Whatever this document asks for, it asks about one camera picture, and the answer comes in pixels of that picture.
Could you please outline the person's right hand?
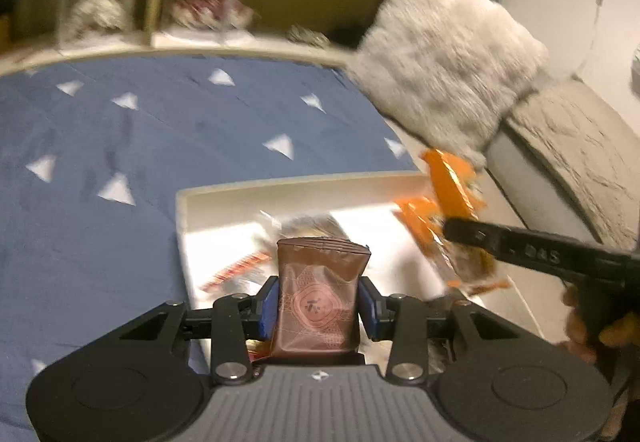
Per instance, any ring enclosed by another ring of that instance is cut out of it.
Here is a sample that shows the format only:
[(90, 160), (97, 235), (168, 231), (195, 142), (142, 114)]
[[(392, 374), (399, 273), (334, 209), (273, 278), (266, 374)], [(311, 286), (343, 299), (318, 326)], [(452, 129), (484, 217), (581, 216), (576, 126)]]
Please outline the person's right hand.
[[(559, 347), (572, 355), (578, 356), (588, 364), (597, 362), (598, 349), (589, 341), (590, 332), (578, 312), (578, 290), (570, 285), (565, 289), (562, 297), (563, 303), (570, 308), (565, 333), (566, 341), (559, 343)], [(628, 313), (612, 325), (605, 327), (600, 332), (598, 339), (601, 344), (610, 349), (626, 348), (634, 344), (639, 345), (639, 317), (637, 314)]]

